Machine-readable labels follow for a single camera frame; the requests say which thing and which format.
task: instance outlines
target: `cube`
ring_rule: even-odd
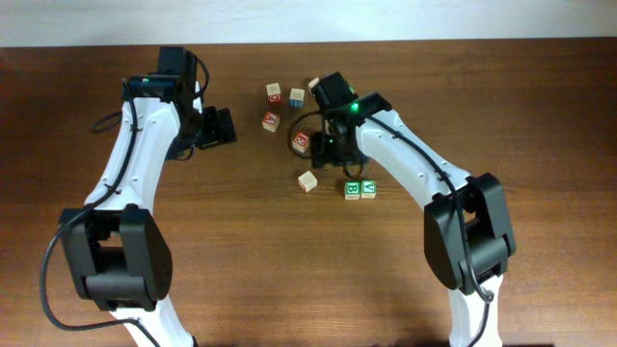
[[[289,104],[291,107],[303,107],[305,104],[305,90],[292,88],[289,95]]]
[[[302,131],[299,132],[298,135],[296,135],[296,138],[293,139],[293,147],[301,153],[307,151],[307,148],[309,147],[309,136]]]
[[[317,178],[315,178],[311,171],[307,171],[298,177],[298,183],[300,183],[305,193],[308,193],[309,190],[317,186]]]
[[[266,91],[268,92],[268,101],[281,102],[281,87],[278,83],[267,85]]]
[[[261,125],[263,125],[263,128],[272,132],[277,131],[279,124],[281,124],[281,117],[269,111],[266,113],[263,120],[261,120]]]
[[[346,200],[358,200],[360,198],[361,190],[359,182],[345,182],[345,199]]]
[[[363,199],[375,199],[376,195],[377,186],[375,185],[375,181],[369,179],[363,180],[361,197]]]

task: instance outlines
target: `toy block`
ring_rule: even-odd
[[[268,92],[268,101],[281,102],[281,87],[278,83],[267,85],[266,91]]]
[[[298,183],[300,183],[300,186],[305,191],[305,193],[308,193],[309,190],[317,186],[317,178],[315,178],[312,172],[307,171],[303,173],[300,177],[298,177]]]
[[[264,129],[268,129],[272,132],[277,131],[277,128],[281,124],[281,117],[272,112],[267,112],[266,116],[261,120],[261,125],[263,125]]]
[[[303,107],[305,104],[305,90],[292,88],[289,95],[289,104],[291,107]]]
[[[345,199],[358,200],[360,198],[360,183],[345,182]]]
[[[375,181],[368,180],[368,179],[363,180],[361,197],[363,199],[375,199],[376,195],[377,195],[377,186],[375,185]]]
[[[309,147],[309,136],[302,131],[296,135],[296,138],[293,139],[293,148],[297,151],[304,153],[307,151]]]

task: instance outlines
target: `brown tabletop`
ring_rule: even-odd
[[[446,341],[445,288],[423,254],[422,213],[377,163],[375,200],[345,200],[340,169],[294,157],[282,106],[266,131],[265,85],[283,99],[339,70],[379,91],[441,156],[506,190],[518,244],[499,297],[507,344],[617,343],[617,40],[458,40],[189,46],[207,63],[207,105],[229,107],[238,142],[168,162],[154,215],[174,257],[171,297],[200,346],[417,346]],[[43,251],[79,207],[117,130],[121,78],[158,47],[0,50],[0,346],[127,346],[123,327],[67,333],[44,317]],[[73,288],[61,248],[49,297],[69,324],[108,319]]]

